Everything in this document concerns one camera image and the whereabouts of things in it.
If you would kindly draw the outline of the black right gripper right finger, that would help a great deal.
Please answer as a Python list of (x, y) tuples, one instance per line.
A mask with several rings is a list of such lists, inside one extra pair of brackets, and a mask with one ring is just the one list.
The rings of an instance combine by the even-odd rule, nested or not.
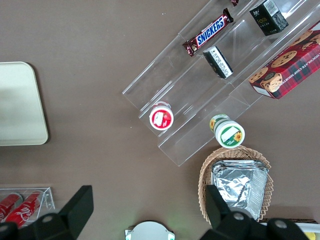
[(205, 206), (211, 229), (202, 240), (307, 240), (292, 221), (271, 218), (266, 225), (240, 211), (231, 211), (214, 185), (205, 188)]

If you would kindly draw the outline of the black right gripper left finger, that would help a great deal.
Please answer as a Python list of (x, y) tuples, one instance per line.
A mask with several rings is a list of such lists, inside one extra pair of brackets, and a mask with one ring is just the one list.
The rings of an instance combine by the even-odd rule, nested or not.
[(0, 224), (2, 240), (76, 240), (94, 211), (93, 187), (83, 185), (59, 211), (18, 228), (14, 222)]

